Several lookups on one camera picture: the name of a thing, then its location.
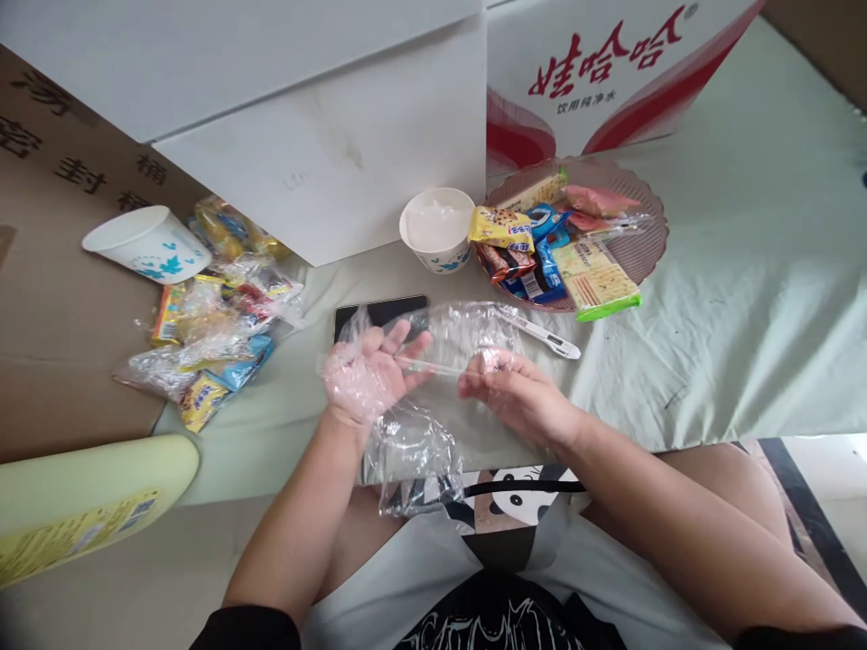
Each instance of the white box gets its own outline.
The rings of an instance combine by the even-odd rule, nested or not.
[[[4,0],[0,42],[149,142],[480,9],[480,0]]]
[[[154,147],[312,265],[400,238],[415,194],[485,192],[485,14]]]
[[[761,6],[489,0],[488,175],[670,134]]]

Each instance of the cup of water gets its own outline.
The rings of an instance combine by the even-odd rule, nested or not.
[[[423,191],[400,215],[400,237],[431,273],[457,273],[470,259],[470,218],[475,203],[454,188]]]

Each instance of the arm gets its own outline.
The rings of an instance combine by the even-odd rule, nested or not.
[[[328,569],[371,423],[428,377],[404,376],[403,359],[421,354],[429,333],[395,359],[409,330],[401,320],[387,336],[372,328],[334,347],[322,372],[329,407],[241,555],[223,607],[281,609],[301,628]]]
[[[480,399],[528,440],[552,448],[636,540],[635,550],[726,640],[758,626],[864,627],[771,533],[570,404],[528,360],[499,350],[469,370],[461,397]]]
[[[241,556],[223,607],[261,605],[301,628],[325,572],[358,474],[367,432],[332,410]]]

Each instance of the pile of snacks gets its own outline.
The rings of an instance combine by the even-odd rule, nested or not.
[[[495,208],[477,207],[468,239],[493,283],[539,305],[568,296],[588,321],[641,304],[603,242],[641,232],[648,218],[639,201],[569,185],[561,168]]]
[[[216,197],[195,212],[189,226],[213,262],[164,286],[154,347],[112,377],[177,403],[184,426],[198,433],[268,360],[278,328],[291,333],[304,322],[303,285],[276,262],[288,249]]]

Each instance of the floor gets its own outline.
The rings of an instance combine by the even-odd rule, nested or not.
[[[867,580],[867,434],[787,439]],[[178,508],[142,533],[3,593],[0,628],[22,650],[184,648],[219,606],[270,498]]]

